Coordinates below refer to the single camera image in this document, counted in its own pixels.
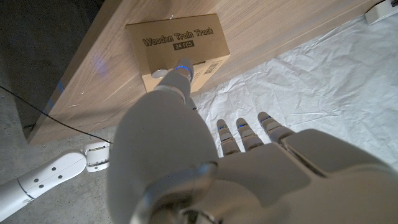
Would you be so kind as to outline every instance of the wire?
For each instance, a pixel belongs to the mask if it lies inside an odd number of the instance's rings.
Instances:
[[[62,123],[61,121],[59,121],[59,120],[57,120],[57,119],[51,117],[51,116],[48,115],[47,113],[44,113],[42,110],[38,109],[38,108],[35,107],[34,105],[30,104],[28,101],[22,99],[21,97],[19,97],[19,96],[16,95],[15,93],[11,92],[10,90],[4,88],[3,86],[0,85],[0,88],[2,88],[3,90],[5,90],[6,92],[8,92],[9,94],[11,94],[12,96],[15,96],[16,98],[20,99],[22,102],[26,103],[27,105],[33,107],[35,110],[39,111],[40,113],[46,115],[46,117],[48,117],[48,118],[50,118],[51,120],[57,122],[58,124],[64,125],[65,127],[70,128],[70,129],[72,129],[72,130],[78,131],[78,132],[83,133],[83,134],[86,134],[86,135],[88,135],[88,136],[91,136],[91,137],[94,137],[94,138],[98,138],[98,139],[100,139],[100,140],[102,140],[102,141],[106,141],[107,143],[113,144],[112,142],[107,141],[107,140],[105,140],[105,139],[103,139],[103,138],[101,138],[101,137],[95,136],[94,134],[86,133],[86,132],[84,132],[84,131],[80,131],[79,129],[73,128],[73,127],[71,127],[71,126],[69,126],[69,125],[67,125],[67,124],[64,124],[64,123]]]

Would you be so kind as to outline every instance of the white robotic arm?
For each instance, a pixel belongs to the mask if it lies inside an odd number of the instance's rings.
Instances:
[[[0,222],[86,167],[86,157],[66,151],[40,167],[0,186]]]
[[[190,98],[192,78],[181,60],[120,122],[107,179],[115,223],[396,223],[397,172],[328,134],[295,133],[261,112],[272,143],[239,118],[241,152],[221,119],[218,158]],[[63,153],[0,186],[0,221],[84,167],[107,168],[103,149]]]
[[[40,167],[0,185],[0,222],[53,187],[80,174],[109,166],[109,143],[92,141],[84,150],[65,151]]]

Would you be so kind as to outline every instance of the white cloth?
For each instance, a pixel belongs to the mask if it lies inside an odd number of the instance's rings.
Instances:
[[[364,16],[304,43],[196,97],[222,156],[224,119],[243,151],[236,120],[270,142],[265,111],[293,131],[317,129],[398,170],[398,14],[368,26]]]

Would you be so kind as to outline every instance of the concrete floor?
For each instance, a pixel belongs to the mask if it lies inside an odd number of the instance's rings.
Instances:
[[[0,2],[0,84],[43,108],[101,1],[33,0],[26,3],[21,0]],[[21,124],[34,123],[38,117],[38,112],[0,90],[0,184],[25,174],[62,151],[80,150],[92,139],[80,135],[29,146]],[[93,134],[112,139],[114,130],[115,127]],[[43,194],[3,223],[110,223],[105,195],[106,171],[84,171]]]

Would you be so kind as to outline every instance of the wooden table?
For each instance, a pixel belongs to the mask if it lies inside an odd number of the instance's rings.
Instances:
[[[106,0],[45,110],[86,132],[120,122],[145,93],[126,24],[217,13],[231,56],[198,94],[364,14],[378,2]],[[77,134],[42,115],[27,139],[39,144]]]

